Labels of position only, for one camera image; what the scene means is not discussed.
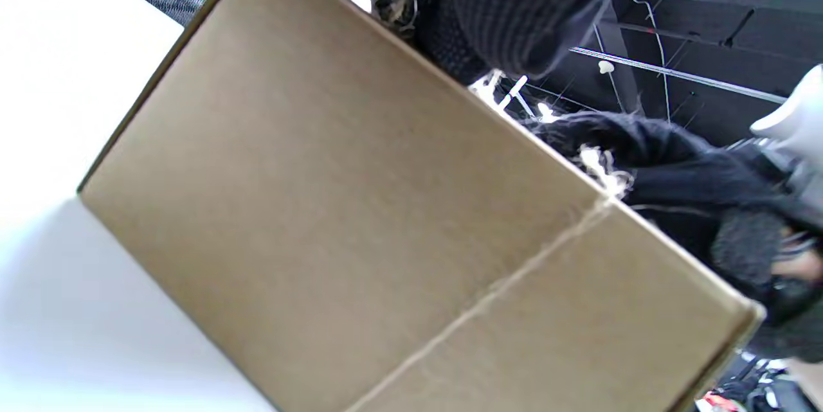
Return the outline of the person's right hand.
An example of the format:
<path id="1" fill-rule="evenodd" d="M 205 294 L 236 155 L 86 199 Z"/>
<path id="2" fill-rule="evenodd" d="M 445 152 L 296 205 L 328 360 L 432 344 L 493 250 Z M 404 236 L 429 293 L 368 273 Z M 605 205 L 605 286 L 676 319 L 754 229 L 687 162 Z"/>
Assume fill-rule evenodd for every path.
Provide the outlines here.
<path id="1" fill-rule="evenodd" d="M 715 147 L 666 120 L 578 111 L 525 124 L 581 170 L 593 149 L 621 199 L 766 316 L 748 349 L 821 363 L 821 204 L 799 160 L 757 140 Z"/>

